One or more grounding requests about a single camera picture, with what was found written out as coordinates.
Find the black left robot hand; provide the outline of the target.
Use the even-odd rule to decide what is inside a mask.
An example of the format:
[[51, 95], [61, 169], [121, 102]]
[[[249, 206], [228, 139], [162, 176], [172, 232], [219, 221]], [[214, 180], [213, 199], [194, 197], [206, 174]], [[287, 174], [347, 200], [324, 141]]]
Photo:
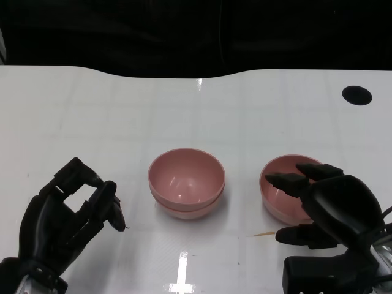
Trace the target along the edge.
[[[95, 191], [78, 211], [73, 211], [65, 200], [84, 185]], [[103, 181], [74, 157], [31, 199], [21, 222], [19, 258], [33, 260], [61, 275], [105, 222], [124, 231], [126, 224], [116, 190], [115, 182]]]

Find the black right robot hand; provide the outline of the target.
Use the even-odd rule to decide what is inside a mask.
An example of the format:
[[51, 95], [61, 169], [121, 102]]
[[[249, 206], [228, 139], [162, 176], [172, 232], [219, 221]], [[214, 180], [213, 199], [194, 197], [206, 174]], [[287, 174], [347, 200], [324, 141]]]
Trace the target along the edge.
[[389, 231], [380, 204], [364, 182], [328, 164], [300, 163], [296, 168], [297, 173], [268, 173], [265, 179], [301, 200], [313, 223], [280, 229], [278, 242], [310, 249], [342, 244], [366, 251], [386, 237]]

